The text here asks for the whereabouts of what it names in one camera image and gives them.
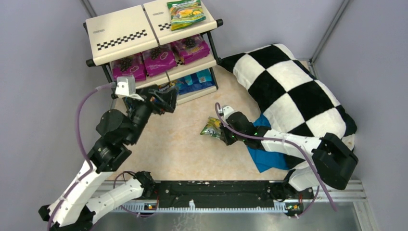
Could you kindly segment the green Fox's candy bag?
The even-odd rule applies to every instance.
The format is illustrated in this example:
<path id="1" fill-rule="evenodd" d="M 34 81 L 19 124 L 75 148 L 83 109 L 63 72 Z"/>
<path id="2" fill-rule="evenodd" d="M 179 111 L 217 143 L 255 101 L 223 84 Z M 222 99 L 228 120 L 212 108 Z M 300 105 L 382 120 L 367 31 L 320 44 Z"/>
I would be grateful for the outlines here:
<path id="1" fill-rule="evenodd" d="M 208 135 L 217 139 L 221 137 L 221 121 L 218 118 L 209 116 L 206 125 L 200 132 L 201 135 Z"/>

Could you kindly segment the purple grape candy bag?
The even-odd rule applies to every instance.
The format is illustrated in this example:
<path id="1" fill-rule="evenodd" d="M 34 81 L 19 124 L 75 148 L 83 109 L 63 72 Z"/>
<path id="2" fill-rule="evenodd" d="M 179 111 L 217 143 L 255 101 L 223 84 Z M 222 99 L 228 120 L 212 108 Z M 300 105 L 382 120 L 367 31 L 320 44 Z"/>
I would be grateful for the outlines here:
<path id="1" fill-rule="evenodd" d="M 147 77 L 147 70 L 141 53 L 115 60 L 111 67 L 114 80 L 118 77 L 133 77 L 138 82 L 146 80 Z"/>
<path id="2" fill-rule="evenodd" d="M 147 73 L 151 77 L 177 66 L 176 57 L 170 44 L 143 51 L 141 54 Z"/>
<path id="3" fill-rule="evenodd" d="M 183 64 L 189 64 L 209 55 L 210 48 L 200 34 L 171 42 Z"/>

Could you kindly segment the green yellow candy bag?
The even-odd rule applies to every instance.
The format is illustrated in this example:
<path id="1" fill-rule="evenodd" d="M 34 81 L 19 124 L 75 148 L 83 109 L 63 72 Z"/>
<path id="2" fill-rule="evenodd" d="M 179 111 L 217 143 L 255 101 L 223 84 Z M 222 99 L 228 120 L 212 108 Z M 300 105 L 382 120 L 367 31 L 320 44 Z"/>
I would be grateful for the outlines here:
<path id="1" fill-rule="evenodd" d="M 170 14 L 171 31 L 190 27 L 206 19 L 200 0 L 170 1 L 166 5 Z"/>

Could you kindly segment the blue Skittles candy bag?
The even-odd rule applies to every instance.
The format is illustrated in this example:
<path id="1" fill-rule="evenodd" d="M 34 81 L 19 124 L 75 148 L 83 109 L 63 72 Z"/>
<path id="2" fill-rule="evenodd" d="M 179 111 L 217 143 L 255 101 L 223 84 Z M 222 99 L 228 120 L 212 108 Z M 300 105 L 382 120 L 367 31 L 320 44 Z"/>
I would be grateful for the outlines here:
<path id="1" fill-rule="evenodd" d="M 159 85 L 159 92 L 160 93 L 171 93 L 175 92 L 176 95 L 179 94 L 179 87 L 176 85 L 174 81 L 170 81 L 168 83 Z"/>

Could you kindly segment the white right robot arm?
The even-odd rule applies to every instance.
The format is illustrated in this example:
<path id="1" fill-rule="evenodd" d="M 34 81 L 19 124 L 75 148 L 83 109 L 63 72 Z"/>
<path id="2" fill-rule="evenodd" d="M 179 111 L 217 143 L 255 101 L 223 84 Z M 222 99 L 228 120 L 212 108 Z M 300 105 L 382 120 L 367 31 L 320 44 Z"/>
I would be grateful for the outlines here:
<path id="1" fill-rule="evenodd" d="M 218 111 L 225 142 L 241 141 L 252 149 L 279 152 L 306 162 L 287 175 L 287 182 L 297 191 L 316 186 L 344 190 L 358 164 L 357 156 L 335 135 L 305 137 L 282 133 L 270 127 L 254 126 L 241 112 L 226 107 Z"/>

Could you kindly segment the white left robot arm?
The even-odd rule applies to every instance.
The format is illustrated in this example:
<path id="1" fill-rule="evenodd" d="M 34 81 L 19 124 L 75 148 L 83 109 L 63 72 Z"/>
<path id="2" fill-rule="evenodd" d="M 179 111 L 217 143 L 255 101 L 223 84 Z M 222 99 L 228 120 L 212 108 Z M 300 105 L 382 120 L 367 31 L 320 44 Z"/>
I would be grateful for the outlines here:
<path id="1" fill-rule="evenodd" d="M 47 230 L 89 231 L 118 206 L 154 193 L 151 174 L 139 171 L 124 184 L 94 197 L 100 185 L 131 155 L 128 146 L 138 142 L 150 116 L 175 111 L 177 94 L 177 87 L 145 87 L 128 98 L 130 109 L 126 113 L 111 109 L 102 115 L 96 127 L 100 138 L 89 152 L 83 152 L 85 161 L 80 171 L 59 199 L 38 211 L 47 222 Z"/>

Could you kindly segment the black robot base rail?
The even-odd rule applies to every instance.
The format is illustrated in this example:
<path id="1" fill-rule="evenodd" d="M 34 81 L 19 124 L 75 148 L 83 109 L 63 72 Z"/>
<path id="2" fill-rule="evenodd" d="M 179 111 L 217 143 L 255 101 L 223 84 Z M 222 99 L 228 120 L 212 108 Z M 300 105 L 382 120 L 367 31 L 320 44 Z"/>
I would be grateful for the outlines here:
<path id="1" fill-rule="evenodd" d="M 156 182 L 141 200 L 159 203 L 159 208 L 267 208 L 278 202 L 312 199 L 313 189 L 298 192 L 282 181 L 168 181 Z"/>

